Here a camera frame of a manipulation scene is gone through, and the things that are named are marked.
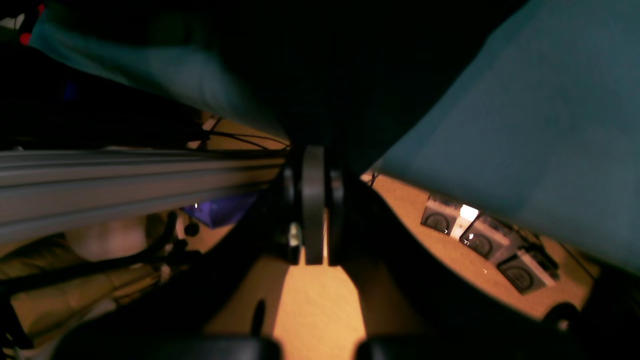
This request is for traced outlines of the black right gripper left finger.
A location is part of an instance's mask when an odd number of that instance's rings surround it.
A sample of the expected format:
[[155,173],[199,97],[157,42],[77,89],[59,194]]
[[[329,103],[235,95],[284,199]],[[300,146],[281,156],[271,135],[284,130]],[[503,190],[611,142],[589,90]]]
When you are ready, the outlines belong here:
[[217,245],[159,289],[66,335],[57,360],[281,360],[263,335],[290,265],[316,253],[316,148],[293,148]]

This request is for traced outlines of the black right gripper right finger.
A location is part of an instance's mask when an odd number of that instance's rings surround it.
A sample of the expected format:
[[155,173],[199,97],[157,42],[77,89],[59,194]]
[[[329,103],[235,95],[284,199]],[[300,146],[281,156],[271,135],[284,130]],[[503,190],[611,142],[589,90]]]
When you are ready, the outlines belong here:
[[580,337],[473,287],[407,230],[386,201],[315,148],[315,227],[328,212],[327,260],[359,294],[357,360],[588,360]]

